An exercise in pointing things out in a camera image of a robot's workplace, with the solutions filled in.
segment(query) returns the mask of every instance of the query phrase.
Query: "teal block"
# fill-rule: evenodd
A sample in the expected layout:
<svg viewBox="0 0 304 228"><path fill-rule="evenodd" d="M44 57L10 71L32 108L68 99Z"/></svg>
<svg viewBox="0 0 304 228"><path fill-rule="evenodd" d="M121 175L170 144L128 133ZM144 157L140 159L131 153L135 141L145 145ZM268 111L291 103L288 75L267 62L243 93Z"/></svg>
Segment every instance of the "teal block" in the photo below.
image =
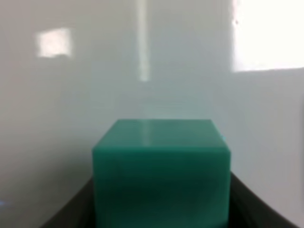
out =
<svg viewBox="0 0 304 228"><path fill-rule="evenodd" d="M93 149L98 228L225 228L230 151L210 120L119 120Z"/></svg>

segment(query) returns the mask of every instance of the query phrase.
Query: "white wall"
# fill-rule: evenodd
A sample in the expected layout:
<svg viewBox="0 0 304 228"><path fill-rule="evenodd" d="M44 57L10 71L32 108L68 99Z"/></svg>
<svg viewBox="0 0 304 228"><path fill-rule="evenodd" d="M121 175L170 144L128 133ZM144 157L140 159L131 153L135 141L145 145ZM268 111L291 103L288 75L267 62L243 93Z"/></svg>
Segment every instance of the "white wall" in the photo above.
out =
<svg viewBox="0 0 304 228"><path fill-rule="evenodd" d="M89 179L111 124L139 117L213 119L233 172L304 227L304 70L233 73L228 0L148 0L141 45L137 6L0 1L0 227L43 224ZM73 57L37 57L35 35L57 28Z"/></svg>

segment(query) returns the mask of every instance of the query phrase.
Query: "cube front face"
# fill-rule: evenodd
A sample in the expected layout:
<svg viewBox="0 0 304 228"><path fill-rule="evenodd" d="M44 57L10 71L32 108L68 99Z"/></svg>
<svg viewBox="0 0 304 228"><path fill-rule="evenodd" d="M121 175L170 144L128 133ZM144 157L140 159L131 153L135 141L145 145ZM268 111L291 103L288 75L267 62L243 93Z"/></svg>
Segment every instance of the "cube front face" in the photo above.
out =
<svg viewBox="0 0 304 228"><path fill-rule="evenodd" d="M167 126L176 131L172 125L179 125L179 121L169 122ZM153 129L155 123L161 121L150 121L149 128ZM214 131L210 134L218 134L215 128ZM170 129L162 132L168 134ZM189 131L186 132L185 138L190 137ZM111 134L123 137L127 133ZM134 142L115 144L119 139L113 139L113 145L109 145L101 140L93 149L98 228L226 227L230 184L228 148L222 141L213 147L189 141L184 146L176 142L176 146L174 135L169 137L170 144L165 139L161 144L150 139L144 146L143 142L137 143L140 146Z"/></svg>

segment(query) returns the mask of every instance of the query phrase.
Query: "cube top face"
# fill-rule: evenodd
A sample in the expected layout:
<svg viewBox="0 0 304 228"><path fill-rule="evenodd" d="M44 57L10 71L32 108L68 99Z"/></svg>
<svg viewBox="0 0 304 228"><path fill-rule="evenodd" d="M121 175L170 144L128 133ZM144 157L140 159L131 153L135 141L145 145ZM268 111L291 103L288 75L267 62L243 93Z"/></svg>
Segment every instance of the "cube top face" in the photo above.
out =
<svg viewBox="0 0 304 228"><path fill-rule="evenodd" d="M93 151L122 147L228 152L211 120L118 120Z"/></svg>

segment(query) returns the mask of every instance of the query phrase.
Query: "green cube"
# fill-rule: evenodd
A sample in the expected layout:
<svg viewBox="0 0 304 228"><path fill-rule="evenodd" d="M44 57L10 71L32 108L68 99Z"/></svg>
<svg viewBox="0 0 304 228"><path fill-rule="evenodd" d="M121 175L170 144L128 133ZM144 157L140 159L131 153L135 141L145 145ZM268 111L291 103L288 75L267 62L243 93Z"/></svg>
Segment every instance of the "green cube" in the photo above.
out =
<svg viewBox="0 0 304 228"><path fill-rule="evenodd" d="M210 120L118 120L93 149L98 228L225 228L230 151Z"/></svg>

